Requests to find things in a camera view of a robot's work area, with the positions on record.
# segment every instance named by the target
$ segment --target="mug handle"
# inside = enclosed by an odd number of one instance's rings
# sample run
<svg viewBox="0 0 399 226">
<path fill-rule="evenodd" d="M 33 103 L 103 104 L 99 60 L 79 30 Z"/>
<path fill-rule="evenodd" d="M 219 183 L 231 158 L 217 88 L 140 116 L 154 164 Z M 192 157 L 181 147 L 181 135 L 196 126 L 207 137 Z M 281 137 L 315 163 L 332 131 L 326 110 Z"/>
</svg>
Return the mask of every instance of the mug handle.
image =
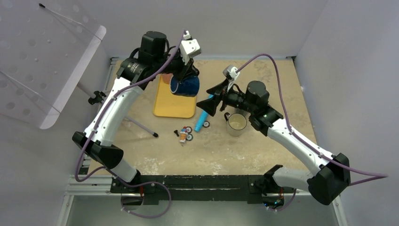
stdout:
<svg viewBox="0 0 399 226">
<path fill-rule="evenodd" d="M 230 113 L 228 113 L 228 112 L 224 113 L 224 119 L 226 119 L 226 121 L 229 120 L 229 117 L 230 117 Z"/>
</svg>

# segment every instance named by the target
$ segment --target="blue cup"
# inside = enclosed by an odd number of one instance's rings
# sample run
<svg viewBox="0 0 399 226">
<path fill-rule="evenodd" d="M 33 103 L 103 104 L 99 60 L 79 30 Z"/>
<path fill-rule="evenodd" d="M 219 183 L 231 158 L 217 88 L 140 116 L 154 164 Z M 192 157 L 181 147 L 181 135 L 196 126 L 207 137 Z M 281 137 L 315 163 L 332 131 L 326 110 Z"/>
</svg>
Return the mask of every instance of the blue cup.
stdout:
<svg viewBox="0 0 399 226">
<path fill-rule="evenodd" d="M 174 95 L 195 97 L 200 88 L 198 76 L 190 76 L 178 82 L 174 76 L 170 79 L 170 91 Z"/>
</svg>

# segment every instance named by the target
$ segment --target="yellow plate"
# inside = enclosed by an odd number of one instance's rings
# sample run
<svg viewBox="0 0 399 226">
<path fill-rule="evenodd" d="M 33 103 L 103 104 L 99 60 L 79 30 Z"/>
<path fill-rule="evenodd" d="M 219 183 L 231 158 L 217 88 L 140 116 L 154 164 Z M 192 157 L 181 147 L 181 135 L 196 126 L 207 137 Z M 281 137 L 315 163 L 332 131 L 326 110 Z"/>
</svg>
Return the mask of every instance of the yellow plate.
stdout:
<svg viewBox="0 0 399 226">
<path fill-rule="evenodd" d="M 195 97 L 175 96 L 169 84 L 159 79 L 153 113 L 158 117 L 191 118 L 195 113 Z"/>
</svg>

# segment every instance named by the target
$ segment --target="white wall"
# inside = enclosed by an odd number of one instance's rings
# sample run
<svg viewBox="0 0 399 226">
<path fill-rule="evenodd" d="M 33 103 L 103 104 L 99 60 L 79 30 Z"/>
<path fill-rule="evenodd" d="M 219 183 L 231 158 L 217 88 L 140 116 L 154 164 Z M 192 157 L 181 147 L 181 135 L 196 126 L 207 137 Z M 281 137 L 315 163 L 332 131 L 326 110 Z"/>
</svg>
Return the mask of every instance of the white wall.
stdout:
<svg viewBox="0 0 399 226">
<path fill-rule="evenodd" d="M 128 56 L 155 30 L 175 45 L 182 29 L 198 39 L 202 58 L 296 56 L 327 0 L 81 0 L 107 28 L 103 44 Z"/>
<path fill-rule="evenodd" d="M 399 1 L 329 0 L 296 59 L 318 143 L 390 176 L 342 193 L 352 226 L 399 222 L 398 40 Z"/>
<path fill-rule="evenodd" d="M 109 57 L 100 46 L 81 82 L 93 91 L 103 89 L 108 66 Z M 76 88 L 57 122 L 46 130 L 0 115 L 1 225 L 56 224 L 79 154 L 72 135 L 95 113 L 87 99 Z"/>
</svg>

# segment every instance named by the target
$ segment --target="small toy wheel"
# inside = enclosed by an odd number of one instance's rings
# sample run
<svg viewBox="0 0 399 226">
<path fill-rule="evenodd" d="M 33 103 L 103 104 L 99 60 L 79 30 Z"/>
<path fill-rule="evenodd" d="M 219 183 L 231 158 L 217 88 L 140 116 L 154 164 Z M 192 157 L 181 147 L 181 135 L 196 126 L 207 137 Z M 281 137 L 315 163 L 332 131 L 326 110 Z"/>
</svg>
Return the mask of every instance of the small toy wheel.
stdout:
<svg viewBox="0 0 399 226">
<path fill-rule="evenodd" d="M 189 126 L 186 127 L 186 130 L 187 130 L 187 133 L 191 133 L 192 132 L 192 128 L 189 127 Z"/>
<path fill-rule="evenodd" d="M 204 124 L 202 125 L 204 128 L 208 128 L 211 125 L 208 121 L 205 121 Z"/>
<path fill-rule="evenodd" d="M 192 134 L 187 135 L 186 140 L 187 141 L 192 141 L 194 137 L 192 136 Z"/>
</svg>

